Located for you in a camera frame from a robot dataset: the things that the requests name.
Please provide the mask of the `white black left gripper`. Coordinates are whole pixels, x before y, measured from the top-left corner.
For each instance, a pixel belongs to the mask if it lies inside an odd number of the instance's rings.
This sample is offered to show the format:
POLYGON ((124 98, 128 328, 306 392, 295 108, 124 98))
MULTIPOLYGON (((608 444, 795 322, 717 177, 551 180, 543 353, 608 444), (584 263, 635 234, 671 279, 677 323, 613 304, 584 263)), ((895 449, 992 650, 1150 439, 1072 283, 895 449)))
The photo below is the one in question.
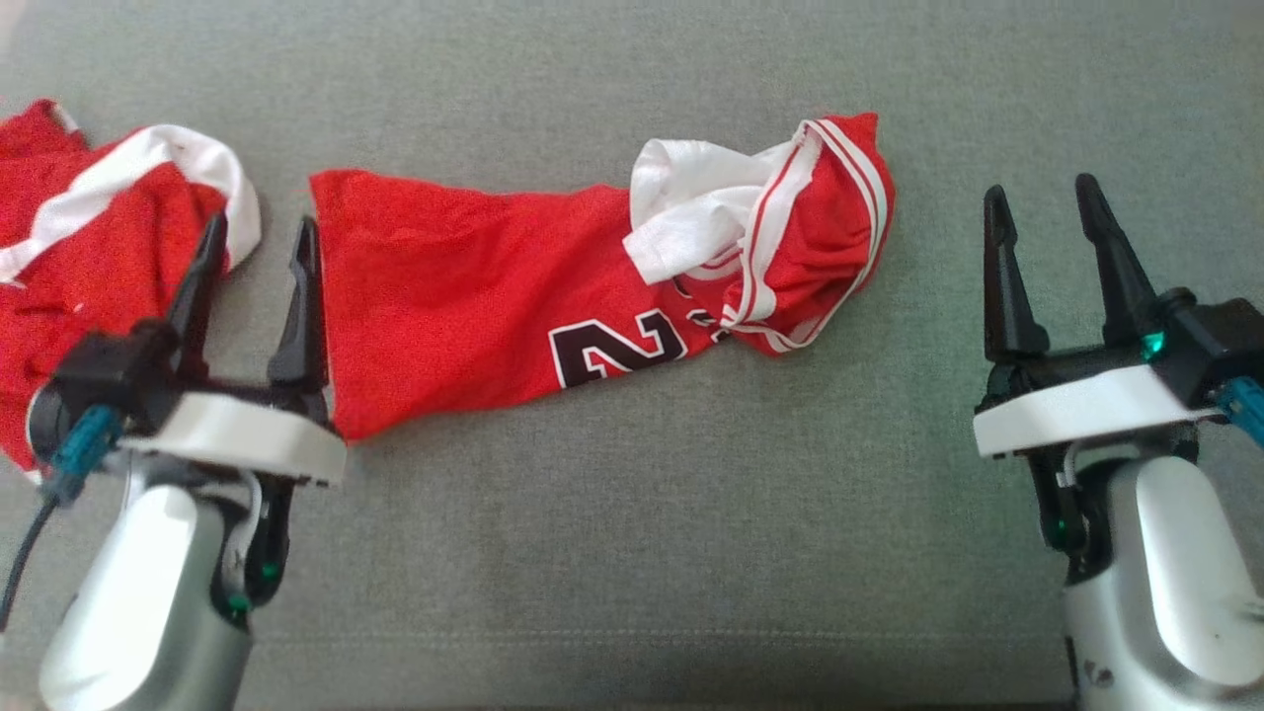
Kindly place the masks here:
MULTIPOLYGON (((228 252, 228 219, 209 219, 193 259, 167 312, 168 369, 174 382, 205 382, 204 344, 228 252)), ((293 292, 278 347, 268 361, 274 387, 303 392, 281 407, 254 402, 245 388, 185 393, 154 434, 123 440, 126 473, 123 511, 148 490, 179 490, 207 500, 224 531, 212 567, 217 598, 230 610, 270 603, 289 552, 289 509, 296 490, 343 485, 348 443, 327 420, 327 343, 319 225, 305 215, 289 257, 293 292)))

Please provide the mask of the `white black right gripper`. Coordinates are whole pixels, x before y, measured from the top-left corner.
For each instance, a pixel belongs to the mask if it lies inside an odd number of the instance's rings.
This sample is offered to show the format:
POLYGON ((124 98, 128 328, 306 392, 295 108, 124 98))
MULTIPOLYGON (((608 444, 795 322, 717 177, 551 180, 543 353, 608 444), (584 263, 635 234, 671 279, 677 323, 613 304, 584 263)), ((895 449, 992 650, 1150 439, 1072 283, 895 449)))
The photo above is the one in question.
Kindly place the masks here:
MULTIPOLYGON (((1157 294, 1098 180, 1077 175, 1074 196, 1095 249, 1103 344, 1162 350, 1157 294)), ((975 447, 1026 464, 1040 535, 1066 558, 1066 579, 1083 584, 1115 564, 1152 584, 1222 576, 1226 516, 1198 468, 1198 431, 1224 424, 1224 407, 1183 402, 1125 350, 1018 361, 1047 353, 1049 337, 1031 311, 1002 185, 985 194, 983 240, 985 359, 999 366, 975 412, 975 447)))

